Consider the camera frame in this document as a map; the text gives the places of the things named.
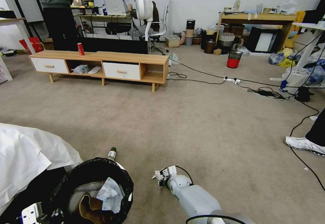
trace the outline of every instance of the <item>extension cord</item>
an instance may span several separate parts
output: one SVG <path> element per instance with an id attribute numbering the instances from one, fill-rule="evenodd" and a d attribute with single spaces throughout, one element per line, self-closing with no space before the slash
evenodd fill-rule
<path id="1" fill-rule="evenodd" d="M 223 78 L 224 81 L 228 81 L 228 82 L 233 82 L 233 83 L 240 83 L 240 79 L 234 79 L 234 78 Z"/>

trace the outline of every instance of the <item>drawer handle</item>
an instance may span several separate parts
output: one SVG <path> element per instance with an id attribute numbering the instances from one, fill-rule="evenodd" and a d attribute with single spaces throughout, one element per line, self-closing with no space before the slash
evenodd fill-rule
<path id="1" fill-rule="evenodd" d="M 117 72 L 126 74 L 126 71 L 122 71 L 122 70 L 117 70 Z"/>

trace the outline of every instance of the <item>gray pants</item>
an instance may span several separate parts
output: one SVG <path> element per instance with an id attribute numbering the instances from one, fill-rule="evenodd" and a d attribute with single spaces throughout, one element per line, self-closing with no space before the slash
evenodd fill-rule
<path id="1" fill-rule="evenodd" d="M 132 40 L 140 40 L 140 37 L 145 35 L 147 25 L 141 25 L 139 27 L 134 27 L 130 29 L 130 35 Z M 154 31 L 152 28 L 149 28 L 149 34 L 156 34 L 158 32 Z"/>

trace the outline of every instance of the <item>white sheet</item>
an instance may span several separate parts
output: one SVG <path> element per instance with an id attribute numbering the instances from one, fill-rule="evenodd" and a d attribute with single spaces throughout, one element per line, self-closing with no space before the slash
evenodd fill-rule
<path id="1" fill-rule="evenodd" d="M 0 215 L 14 195 L 45 169 L 81 162 L 78 151 L 55 134 L 0 123 Z"/>

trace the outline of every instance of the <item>office chair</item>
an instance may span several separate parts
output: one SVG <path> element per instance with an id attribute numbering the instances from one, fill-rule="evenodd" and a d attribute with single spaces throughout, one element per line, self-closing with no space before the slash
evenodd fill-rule
<path id="1" fill-rule="evenodd" d="M 156 42 L 159 41 L 159 38 L 162 35 L 164 35 L 166 33 L 166 31 L 167 31 L 166 19 L 167 19 L 167 14 L 169 12 L 168 11 L 168 7 L 169 7 L 168 5 L 165 6 L 165 8 L 164 8 L 164 15 L 163 15 L 162 19 L 160 20 L 160 22 L 152 22 L 152 23 L 162 23 L 164 26 L 163 26 L 163 29 L 160 32 L 158 32 L 156 34 L 150 34 L 149 35 L 149 45 L 150 45 L 149 52 L 150 53 L 151 53 L 151 50 L 156 50 L 156 51 L 160 52 L 162 55 L 165 55 L 164 52 L 162 51 L 162 49 L 165 49 L 166 52 L 169 52 L 169 50 L 167 48 L 158 47 L 156 45 Z"/>

